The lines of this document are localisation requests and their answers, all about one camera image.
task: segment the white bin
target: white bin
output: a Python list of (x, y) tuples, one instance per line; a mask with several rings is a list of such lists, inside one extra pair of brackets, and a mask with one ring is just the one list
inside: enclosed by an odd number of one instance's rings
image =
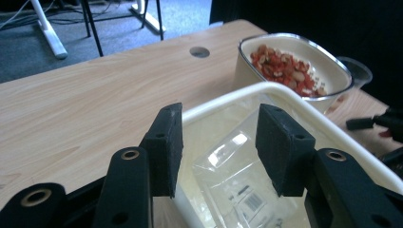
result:
[[(316, 150), (332, 147), (351, 154), (374, 182), (403, 194), (402, 180), (325, 116), (302, 101), (288, 87), (263, 82), (183, 113), (184, 149), (174, 201), (191, 227), (221, 227), (213, 220), (214, 212), (212, 214), (208, 208), (192, 172), (192, 165), (259, 109), (260, 103), (278, 106), (290, 114), (316, 138)], [(296, 199), (297, 211), (281, 227), (310, 227), (303, 201), (304, 198)]]

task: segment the clear plastic bag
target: clear plastic bag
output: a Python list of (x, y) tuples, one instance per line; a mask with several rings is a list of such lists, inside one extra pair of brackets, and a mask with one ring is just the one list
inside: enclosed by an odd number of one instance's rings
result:
[(255, 148), (258, 111), (193, 163), (193, 174), (219, 227), (281, 227), (297, 210), (279, 198)]

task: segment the table hole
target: table hole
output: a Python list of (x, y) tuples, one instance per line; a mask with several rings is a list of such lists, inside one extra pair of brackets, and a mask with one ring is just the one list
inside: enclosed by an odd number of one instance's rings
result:
[(210, 51), (205, 47), (192, 47), (189, 52), (197, 58), (206, 58), (210, 55)]

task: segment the table surface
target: table surface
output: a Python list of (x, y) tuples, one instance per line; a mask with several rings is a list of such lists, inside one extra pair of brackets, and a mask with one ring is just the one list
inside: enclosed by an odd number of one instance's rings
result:
[[(232, 90), (238, 43), (265, 33), (246, 21), (165, 40), (0, 85), (0, 208), (20, 190), (57, 182), (69, 193), (106, 174), (111, 156), (138, 145), (160, 108), (183, 111)], [(210, 50), (197, 58), (189, 49)], [(387, 106), (353, 90), (327, 117), (370, 152), (401, 146), (345, 121)], [(156, 227), (184, 227), (169, 199), (154, 199)]]

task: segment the red food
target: red food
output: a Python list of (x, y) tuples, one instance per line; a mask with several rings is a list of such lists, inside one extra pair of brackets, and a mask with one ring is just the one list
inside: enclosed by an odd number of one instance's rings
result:
[(260, 45), (250, 57), (252, 65), (268, 81), (289, 86), (302, 97), (326, 95), (323, 87), (315, 88), (316, 83), (308, 72), (309, 64), (295, 59), (293, 55)]

